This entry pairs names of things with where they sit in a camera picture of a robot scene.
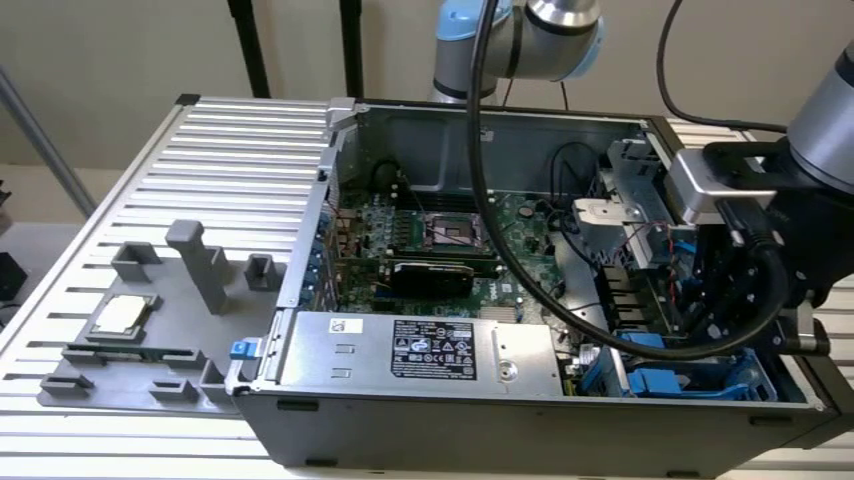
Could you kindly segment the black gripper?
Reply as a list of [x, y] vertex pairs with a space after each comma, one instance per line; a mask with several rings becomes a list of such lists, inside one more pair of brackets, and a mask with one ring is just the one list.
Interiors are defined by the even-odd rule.
[[721, 223], [698, 229], [694, 282], [685, 290], [693, 355], [758, 346], [826, 356], [814, 316], [834, 284], [853, 272], [853, 203], [821, 191], [785, 191], [716, 201]]

